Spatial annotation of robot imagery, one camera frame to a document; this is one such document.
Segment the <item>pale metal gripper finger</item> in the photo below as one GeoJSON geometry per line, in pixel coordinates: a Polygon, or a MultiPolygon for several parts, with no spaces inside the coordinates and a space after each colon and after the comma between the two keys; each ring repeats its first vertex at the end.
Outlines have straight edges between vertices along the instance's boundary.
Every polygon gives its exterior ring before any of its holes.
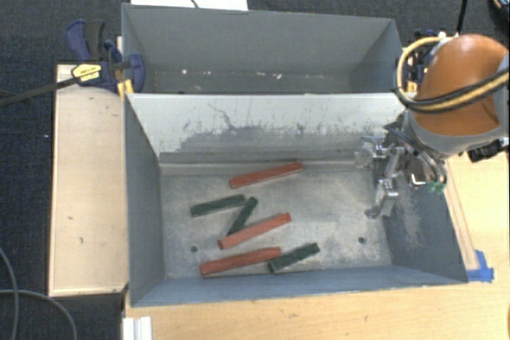
{"type": "Polygon", "coordinates": [[[369,219],[379,217],[383,211],[384,205],[388,201],[398,199],[399,192],[395,187],[394,179],[380,179],[375,189],[374,204],[365,211],[369,219]]]}
{"type": "Polygon", "coordinates": [[[362,136],[355,150],[355,165],[358,168],[370,169],[375,161],[390,157],[393,143],[383,136],[362,136]]]}

